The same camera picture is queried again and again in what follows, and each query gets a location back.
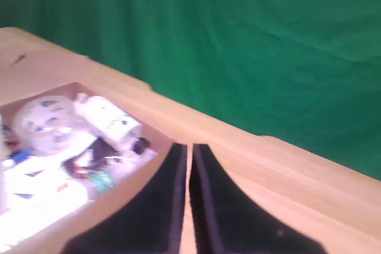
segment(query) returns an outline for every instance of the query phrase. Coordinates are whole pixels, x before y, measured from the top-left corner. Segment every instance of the teal object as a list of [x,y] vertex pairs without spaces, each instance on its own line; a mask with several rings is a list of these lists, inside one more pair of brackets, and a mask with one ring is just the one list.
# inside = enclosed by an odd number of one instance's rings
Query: teal object
[[381,179],[380,0],[0,0],[169,98]]
[[103,193],[106,189],[115,185],[113,178],[106,171],[97,171],[90,175],[89,179],[95,185],[98,193]]

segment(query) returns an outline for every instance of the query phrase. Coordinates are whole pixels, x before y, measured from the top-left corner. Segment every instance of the black foam pad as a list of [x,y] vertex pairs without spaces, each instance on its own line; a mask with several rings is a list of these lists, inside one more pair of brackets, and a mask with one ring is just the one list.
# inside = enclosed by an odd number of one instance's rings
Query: black foam pad
[[186,146],[173,144],[158,171],[127,205],[71,239],[61,253],[178,253],[185,178]]
[[254,203],[226,174],[208,145],[195,144],[190,203],[199,254],[323,254],[316,241]]

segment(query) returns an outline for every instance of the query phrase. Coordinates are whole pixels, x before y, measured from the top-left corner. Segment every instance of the white container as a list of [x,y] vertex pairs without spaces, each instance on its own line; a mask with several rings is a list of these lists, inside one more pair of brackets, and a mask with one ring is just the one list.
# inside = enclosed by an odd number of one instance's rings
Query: white container
[[2,121],[1,121],[1,115],[0,115],[0,215],[3,214],[7,210],[7,193],[5,192],[5,184],[4,184],[4,171],[2,167],[3,162],[3,134],[2,134],[2,127],[1,127]]
[[79,93],[74,102],[77,115],[89,125],[91,133],[102,137],[115,150],[123,152],[140,136],[142,125],[102,96]]
[[37,98],[19,110],[13,125],[22,146],[33,155],[55,155],[70,145],[74,105],[64,96]]

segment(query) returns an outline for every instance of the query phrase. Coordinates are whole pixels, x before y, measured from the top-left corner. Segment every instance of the wooden table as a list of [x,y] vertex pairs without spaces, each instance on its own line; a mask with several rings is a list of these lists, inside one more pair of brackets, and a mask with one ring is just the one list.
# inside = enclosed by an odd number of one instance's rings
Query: wooden table
[[[13,51],[3,57],[8,58],[8,64],[17,59],[19,52],[37,53],[36,57],[38,52],[34,51],[41,49],[71,54],[19,29],[0,29],[0,53],[9,51],[11,46]],[[53,64],[37,68],[41,73],[57,74]],[[193,142],[208,143],[248,196],[278,219],[318,240],[329,253],[381,253],[381,182],[277,138],[249,134],[165,98],[146,83],[90,59],[81,66],[73,65],[70,72],[60,71],[60,77],[71,77],[106,95],[178,142],[189,146]],[[190,167],[191,148],[188,172]],[[190,254],[195,253],[195,240],[188,197],[181,253]],[[83,225],[63,222],[44,234],[44,240],[21,244],[28,247],[28,253],[57,253],[68,238],[126,203],[123,196],[115,200],[113,207],[88,215]],[[23,247],[13,252],[22,253]]]

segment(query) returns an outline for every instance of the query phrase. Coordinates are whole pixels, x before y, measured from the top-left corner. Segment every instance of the green curtain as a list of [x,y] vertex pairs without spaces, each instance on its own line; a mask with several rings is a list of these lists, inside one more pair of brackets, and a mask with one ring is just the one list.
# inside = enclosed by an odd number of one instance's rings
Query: green curtain
[[16,26],[381,179],[381,0],[0,0]]

